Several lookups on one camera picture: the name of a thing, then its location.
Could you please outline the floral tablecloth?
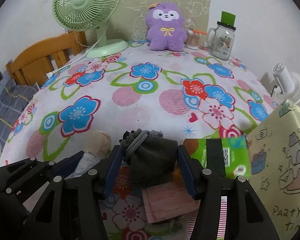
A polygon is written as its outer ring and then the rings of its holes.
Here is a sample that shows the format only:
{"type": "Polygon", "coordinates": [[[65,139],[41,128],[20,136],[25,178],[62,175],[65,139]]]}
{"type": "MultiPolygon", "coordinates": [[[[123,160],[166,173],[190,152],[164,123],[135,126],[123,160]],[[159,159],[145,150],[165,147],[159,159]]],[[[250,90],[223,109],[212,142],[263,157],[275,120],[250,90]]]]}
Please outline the floral tablecloth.
{"type": "MultiPolygon", "coordinates": [[[[133,42],[110,56],[73,59],[49,78],[15,122],[0,167],[31,157],[57,163],[72,156],[70,140],[90,130],[110,136],[108,156],[126,131],[137,129],[160,131],[178,148],[185,139],[243,135],[247,142],[275,107],[237,58],[219,60],[204,48],[152,51],[133,42]]],[[[149,223],[142,188],[129,174],[122,160],[111,194],[100,201],[107,239],[191,239],[199,208],[149,223]]],[[[184,183],[177,161],[172,181],[184,183]]]]}

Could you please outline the toothpick jar orange lid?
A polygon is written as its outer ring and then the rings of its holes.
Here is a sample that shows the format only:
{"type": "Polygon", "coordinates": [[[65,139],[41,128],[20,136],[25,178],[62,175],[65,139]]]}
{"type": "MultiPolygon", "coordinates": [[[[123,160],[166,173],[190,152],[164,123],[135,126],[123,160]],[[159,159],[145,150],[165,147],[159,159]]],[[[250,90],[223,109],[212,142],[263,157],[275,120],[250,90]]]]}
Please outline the toothpick jar orange lid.
{"type": "Polygon", "coordinates": [[[185,46],[189,49],[198,49],[200,46],[200,39],[205,38],[207,36],[207,32],[187,28],[187,40],[185,42],[185,46]]]}

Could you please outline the white standing fan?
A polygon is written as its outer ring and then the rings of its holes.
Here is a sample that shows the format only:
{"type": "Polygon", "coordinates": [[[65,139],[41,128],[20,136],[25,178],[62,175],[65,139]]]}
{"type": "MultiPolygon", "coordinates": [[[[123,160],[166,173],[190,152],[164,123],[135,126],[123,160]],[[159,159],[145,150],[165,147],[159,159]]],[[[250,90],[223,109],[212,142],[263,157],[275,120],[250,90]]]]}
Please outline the white standing fan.
{"type": "Polygon", "coordinates": [[[272,99],[276,103],[290,100],[300,107],[300,75],[289,72],[282,63],[277,63],[273,67],[273,77],[276,85],[271,93],[272,99]]]}

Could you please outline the purple plush toy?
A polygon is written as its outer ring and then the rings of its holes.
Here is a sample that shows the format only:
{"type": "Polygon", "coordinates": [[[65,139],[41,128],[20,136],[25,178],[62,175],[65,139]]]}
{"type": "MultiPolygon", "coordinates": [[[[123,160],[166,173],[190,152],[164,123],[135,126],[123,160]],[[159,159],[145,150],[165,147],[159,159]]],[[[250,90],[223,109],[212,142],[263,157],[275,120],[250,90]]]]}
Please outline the purple plush toy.
{"type": "Polygon", "coordinates": [[[178,6],[172,2],[158,3],[149,7],[145,19],[149,49],[181,52],[185,47],[187,33],[185,19],[178,6]]]}

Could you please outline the dark grey drawstring pouch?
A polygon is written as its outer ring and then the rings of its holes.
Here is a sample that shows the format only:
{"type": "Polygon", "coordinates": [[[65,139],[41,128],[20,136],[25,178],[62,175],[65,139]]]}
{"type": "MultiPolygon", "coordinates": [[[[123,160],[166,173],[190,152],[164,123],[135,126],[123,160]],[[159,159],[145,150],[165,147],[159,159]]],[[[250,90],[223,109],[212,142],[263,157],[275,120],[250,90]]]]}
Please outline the dark grey drawstring pouch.
{"type": "Polygon", "coordinates": [[[137,129],[123,134],[120,147],[134,187],[144,189],[172,181],[177,141],[164,138],[160,131],[137,129]]]}

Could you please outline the green desk fan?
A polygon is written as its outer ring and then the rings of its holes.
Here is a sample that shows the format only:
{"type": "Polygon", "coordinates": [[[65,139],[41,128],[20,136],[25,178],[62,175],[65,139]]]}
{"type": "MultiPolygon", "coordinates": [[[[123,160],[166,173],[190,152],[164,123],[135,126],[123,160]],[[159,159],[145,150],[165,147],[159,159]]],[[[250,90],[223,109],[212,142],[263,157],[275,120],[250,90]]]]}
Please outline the green desk fan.
{"type": "Polygon", "coordinates": [[[120,0],[53,0],[55,20],[70,31],[93,30],[97,42],[85,53],[87,58],[99,58],[120,53],[128,48],[122,39],[107,39],[108,21],[119,6],[120,0]]]}

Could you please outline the grey plaid pillow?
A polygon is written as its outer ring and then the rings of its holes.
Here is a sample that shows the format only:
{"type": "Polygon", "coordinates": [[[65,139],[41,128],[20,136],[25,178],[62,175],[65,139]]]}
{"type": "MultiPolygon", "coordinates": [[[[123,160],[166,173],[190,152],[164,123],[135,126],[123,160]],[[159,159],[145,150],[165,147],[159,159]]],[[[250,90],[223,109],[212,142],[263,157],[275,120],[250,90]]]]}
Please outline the grey plaid pillow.
{"type": "Polygon", "coordinates": [[[0,145],[2,147],[6,144],[15,122],[38,91],[37,85],[18,85],[13,79],[0,85],[0,145]]]}

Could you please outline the beige cloth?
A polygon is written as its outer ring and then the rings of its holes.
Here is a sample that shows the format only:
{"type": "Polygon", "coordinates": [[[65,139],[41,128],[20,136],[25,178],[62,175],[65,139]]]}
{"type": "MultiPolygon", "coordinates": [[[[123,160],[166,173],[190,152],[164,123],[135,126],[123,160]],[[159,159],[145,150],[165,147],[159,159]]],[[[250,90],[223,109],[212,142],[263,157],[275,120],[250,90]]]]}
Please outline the beige cloth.
{"type": "Polygon", "coordinates": [[[105,159],[110,150],[111,138],[105,132],[90,130],[82,135],[75,135],[70,140],[71,144],[67,148],[72,155],[83,151],[83,157],[79,161],[73,174],[66,179],[77,178],[105,159]]]}

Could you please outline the yellow patterned storage box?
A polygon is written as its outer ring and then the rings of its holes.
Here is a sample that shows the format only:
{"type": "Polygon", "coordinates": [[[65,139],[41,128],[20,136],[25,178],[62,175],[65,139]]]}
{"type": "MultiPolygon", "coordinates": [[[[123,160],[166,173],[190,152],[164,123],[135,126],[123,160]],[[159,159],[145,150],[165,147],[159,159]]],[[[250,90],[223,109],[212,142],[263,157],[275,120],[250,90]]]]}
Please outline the yellow patterned storage box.
{"type": "Polygon", "coordinates": [[[286,100],[247,135],[250,185],[280,239],[300,229],[300,107],[286,100]]]}

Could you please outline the glass mug green lid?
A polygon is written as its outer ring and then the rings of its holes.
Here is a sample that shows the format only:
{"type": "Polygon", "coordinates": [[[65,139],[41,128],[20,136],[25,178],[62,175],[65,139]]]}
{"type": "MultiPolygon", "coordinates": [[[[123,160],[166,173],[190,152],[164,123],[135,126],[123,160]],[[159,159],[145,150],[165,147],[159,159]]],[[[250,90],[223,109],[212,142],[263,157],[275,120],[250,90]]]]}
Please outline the glass mug green lid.
{"type": "Polygon", "coordinates": [[[206,44],[211,54],[218,59],[226,61],[231,55],[236,31],[235,19],[234,14],[222,11],[217,27],[207,31],[206,44]]]}

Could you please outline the green orange tissue pack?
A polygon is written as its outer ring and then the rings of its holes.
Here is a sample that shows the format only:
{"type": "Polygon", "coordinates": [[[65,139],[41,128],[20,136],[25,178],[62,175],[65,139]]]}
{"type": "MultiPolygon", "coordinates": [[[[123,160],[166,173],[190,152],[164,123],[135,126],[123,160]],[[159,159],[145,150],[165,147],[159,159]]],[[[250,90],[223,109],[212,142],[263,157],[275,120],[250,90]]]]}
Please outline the green orange tissue pack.
{"type": "Polygon", "coordinates": [[[226,178],[251,177],[251,165],[245,136],[229,138],[185,139],[183,145],[190,156],[200,161],[203,168],[220,171],[226,178]]]}

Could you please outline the green patterned wall sheet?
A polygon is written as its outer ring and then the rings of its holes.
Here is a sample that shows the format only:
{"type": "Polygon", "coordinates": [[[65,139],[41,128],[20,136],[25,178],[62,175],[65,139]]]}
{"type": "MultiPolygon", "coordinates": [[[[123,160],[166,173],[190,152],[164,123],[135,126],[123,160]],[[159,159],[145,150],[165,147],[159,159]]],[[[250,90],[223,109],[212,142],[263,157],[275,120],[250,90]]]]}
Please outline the green patterned wall sheet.
{"type": "Polygon", "coordinates": [[[211,0],[120,0],[109,20],[107,38],[143,41],[147,36],[146,15],[151,5],[172,2],[185,18],[184,27],[206,32],[211,0]]]}

